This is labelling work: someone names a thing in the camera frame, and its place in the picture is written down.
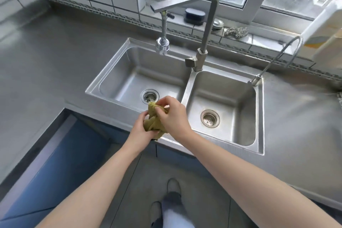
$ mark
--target green rag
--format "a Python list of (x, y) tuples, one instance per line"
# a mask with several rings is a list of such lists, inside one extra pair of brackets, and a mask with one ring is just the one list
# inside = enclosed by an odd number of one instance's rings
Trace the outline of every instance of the green rag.
[(162, 109), (166, 114), (169, 113), (169, 108), (162, 107), (161, 105), (156, 105), (155, 102), (148, 103), (148, 119), (144, 120), (144, 129), (145, 131), (153, 131), (158, 130), (160, 131), (157, 133), (157, 135), (154, 137), (155, 140), (158, 140), (160, 137), (163, 136), (163, 134), (168, 133), (163, 126), (163, 124), (160, 122), (159, 116), (156, 113), (156, 107), (159, 107)]

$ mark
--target shoe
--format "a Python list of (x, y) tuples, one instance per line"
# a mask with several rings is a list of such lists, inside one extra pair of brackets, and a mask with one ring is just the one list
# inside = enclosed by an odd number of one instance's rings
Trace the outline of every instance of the shoe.
[(161, 203), (159, 201), (153, 202), (151, 205), (151, 209), (150, 209), (150, 224), (151, 224), (151, 226), (160, 217), (162, 217)]
[(177, 192), (182, 196), (181, 186), (175, 178), (170, 178), (168, 180), (168, 193), (170, 192)]

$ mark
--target drain strainer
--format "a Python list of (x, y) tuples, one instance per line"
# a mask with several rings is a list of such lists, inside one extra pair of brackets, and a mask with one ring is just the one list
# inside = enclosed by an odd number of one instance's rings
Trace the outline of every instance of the drain strainer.
[(220, 124), (220, 117), (213, 110), (204, 110), (201, 113), (201, 122), (208, 128), (215, 128)]
[(158, 101), (159, 100), (159, 94), (154, 89), (146, 89), (141, 93), (140, 99), (145, 104), (148, 104), (150, 102)]

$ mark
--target countertop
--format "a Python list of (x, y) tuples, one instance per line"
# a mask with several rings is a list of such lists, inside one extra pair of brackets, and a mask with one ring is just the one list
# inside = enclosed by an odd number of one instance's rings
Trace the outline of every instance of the countertop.
[[(50, 11), (0, 42), (0, 182), (65, 108), (127, 131), (139, 114), (85, 90), (128, 37), (146, 40), (147, 30), (80, 13)], [(342, 109), (336, 95), (304, 79), (267, 73), (263, 81), (264, 154), (233, 144), (227, 150), (342, 210)], [(167, 137), (160, 143), (186, 152)]]

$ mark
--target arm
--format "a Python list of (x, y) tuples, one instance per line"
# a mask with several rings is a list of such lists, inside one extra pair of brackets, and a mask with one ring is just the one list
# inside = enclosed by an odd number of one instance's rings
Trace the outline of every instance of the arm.
[(190, 150), (242, 210), (262, 228), (341, 226), (300, 192), (191, 130), (185, 106), (165, 97), (169, 114), (156, 108), (166, 130)]
[(143, 120), (146, 114), (147, 112), (143, 112), (139, 115), (122, 148), (64, 199), (36, 228), (100, 226), (128, 166), (157, 133), (144, 130)]

